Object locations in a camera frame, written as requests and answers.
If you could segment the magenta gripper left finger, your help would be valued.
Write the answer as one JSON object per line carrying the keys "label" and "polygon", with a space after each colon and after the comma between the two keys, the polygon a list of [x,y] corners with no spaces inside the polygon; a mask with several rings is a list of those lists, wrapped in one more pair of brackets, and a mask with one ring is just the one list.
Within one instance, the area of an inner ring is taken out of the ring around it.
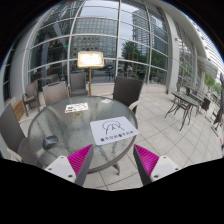
{"label": "magenta gripper left finger", "polygon": [[45,168],[56,176],[82,186],[93,157],[93,145],[88,145],[70,156],[59,156]]}

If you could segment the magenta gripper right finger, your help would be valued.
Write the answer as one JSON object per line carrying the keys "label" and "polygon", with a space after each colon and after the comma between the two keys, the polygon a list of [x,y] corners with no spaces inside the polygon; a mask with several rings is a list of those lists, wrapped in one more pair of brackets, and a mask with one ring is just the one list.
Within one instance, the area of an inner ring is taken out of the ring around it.
{"label": "magenta gripper right finger", "polygon": [[167,155],[157,156],[137,144],[134,145],[133,155],[143,185],[148,185],[180,170]]}

